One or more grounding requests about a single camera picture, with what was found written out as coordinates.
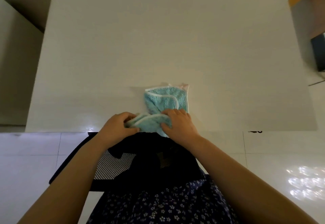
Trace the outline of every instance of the white table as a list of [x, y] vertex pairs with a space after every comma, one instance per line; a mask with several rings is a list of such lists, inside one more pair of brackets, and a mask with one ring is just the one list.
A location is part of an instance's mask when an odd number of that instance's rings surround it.
[[287, 0], [52, 0], [26, 131], [98, 131], [187, 83], [199, 130], [314, 130]]

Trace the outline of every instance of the person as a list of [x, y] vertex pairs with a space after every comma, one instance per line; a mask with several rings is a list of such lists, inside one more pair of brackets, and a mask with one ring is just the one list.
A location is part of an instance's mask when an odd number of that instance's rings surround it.
[[[172, 126], [163, 131], [207, 170], [205, 180], [138, 196], [104, 193], [88, 223], [316, 223], [289, 199], [201, 137], [184, 110], [165, 110]], [[108, 148], [138, 128], [125, 128], [135, 115], [113, 115], [71, 159], [19, 224], [77, 223], [97, 163]]]

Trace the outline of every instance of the right hand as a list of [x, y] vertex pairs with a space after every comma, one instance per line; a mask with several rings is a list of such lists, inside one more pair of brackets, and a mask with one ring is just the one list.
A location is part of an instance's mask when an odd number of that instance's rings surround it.
[[191, 116], [184, 109], [165, 109], [162, 114], [169, 116], [172, 128], [165, 123], [160, 124], [161, 128], [176, 143], [186, 147], [193, 139], [200, 137]]

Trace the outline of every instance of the hand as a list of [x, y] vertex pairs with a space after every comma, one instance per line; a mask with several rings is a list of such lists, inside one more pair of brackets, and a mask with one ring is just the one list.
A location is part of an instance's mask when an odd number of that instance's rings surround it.
[[192, 123], [191, 116], [184, 109], [166, 109], [162, 114], [168, 115], [172, 121], [172, 128], [161, 123], [162, 130], [176, 143], [186, 147], [193, 139], [200, 137], [196, 127]]
[[97, 133], [96, 137], [102, 140], [107, 148], [121, 142], [124, 138], [136, 134], [139, 128], [125, 128], [124, 123], [135, 118], [136, 115], [124, 112], [113, 115]]

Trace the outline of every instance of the left hand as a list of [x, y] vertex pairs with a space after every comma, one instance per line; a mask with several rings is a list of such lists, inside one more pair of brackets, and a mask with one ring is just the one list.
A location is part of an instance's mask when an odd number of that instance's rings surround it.
[[135, 118], [136, 115], [124, 112], [113, 115], [97, 133], [99, 138], [107, 148], [121, 142], [124, 138], [134, 135], [140, 131], [139, 128], [125, 128], [124, 123]]

